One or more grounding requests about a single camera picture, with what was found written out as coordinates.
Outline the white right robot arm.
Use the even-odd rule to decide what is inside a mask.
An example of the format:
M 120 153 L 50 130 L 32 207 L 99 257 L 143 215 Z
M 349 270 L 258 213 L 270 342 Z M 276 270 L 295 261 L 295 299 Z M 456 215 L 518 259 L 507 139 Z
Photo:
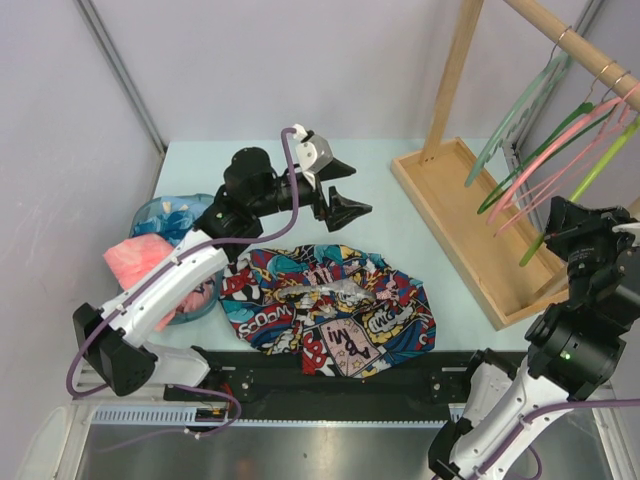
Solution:
M 623 335 L 639 318 L 639 222 L 623 207 L 589 209 L 556 196 L 543 235 L 565 261 L 568 298 L 526 332 L 520 365 L 486 349 L 461 376 L 462 416 L 428 451 L 436 479 L 502 479 L 553 422 L 607 408 L 591 395 L 616 370 Z

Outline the lime green hanger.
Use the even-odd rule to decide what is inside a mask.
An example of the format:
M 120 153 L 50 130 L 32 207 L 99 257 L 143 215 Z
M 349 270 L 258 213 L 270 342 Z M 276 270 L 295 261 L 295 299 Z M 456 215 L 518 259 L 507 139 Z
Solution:
M 624 148 L 624 146 L 631 140 L 631 138 L 639 131 L 639 116 L 624 129 L 617 139 L 612 143 L 608 150 L 602 155 L 602 157 L 591 168 L 588 174 L 582 179 L 581 183 L 576 187 L 574 192 L 569 196 L 569 200 L 575 202 L 581 198 L 586 190 L 593 184 L 595 179 L 604 171 L 613 158 Z M 526 266 L 532 259 L 537 250 L 541 247 L 544 240 L 544 235 L 539 234 L 534 242 L 529 246 L 528 250 L 524 253 L 519 261 L 519 266 Z

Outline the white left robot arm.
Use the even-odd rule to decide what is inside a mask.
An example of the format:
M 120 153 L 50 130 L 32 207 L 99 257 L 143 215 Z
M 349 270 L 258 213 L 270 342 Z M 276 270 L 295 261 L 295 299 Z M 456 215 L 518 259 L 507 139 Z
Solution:
M 160 321 L 196 286 L 221 272 L 251 244 L 264 243 L 261 220 L 310 206 L 314 217 L 336 231 L 371 212 L 370 205 L 327 192 L 328 180 L 355 174 L 326 146 L 307 140 L 284 151 L 286 171 L 277 174 L 259 147 L 237 151 L 223 174 L 213 203 L 178 246 L 134 286 L 98 308 L 82 304 L 73 314 L 78 352 L 66 375 L 74 398 L 83 397 L 74 375 L 81 361 L 118 396 L 147 384 L 187 388 L 197 398 L 214 397 L 220 374 L 196 348 L 152 344 L 148 337 Z

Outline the comic print shorts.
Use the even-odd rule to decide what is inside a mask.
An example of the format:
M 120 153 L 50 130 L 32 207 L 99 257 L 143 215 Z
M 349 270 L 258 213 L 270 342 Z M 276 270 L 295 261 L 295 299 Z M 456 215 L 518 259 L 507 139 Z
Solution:
M 306 375 L 365 379 L 435 347 L 423 283 L 346 245 L 251 250 L 224 269 L 220 301 L 238 339 Z

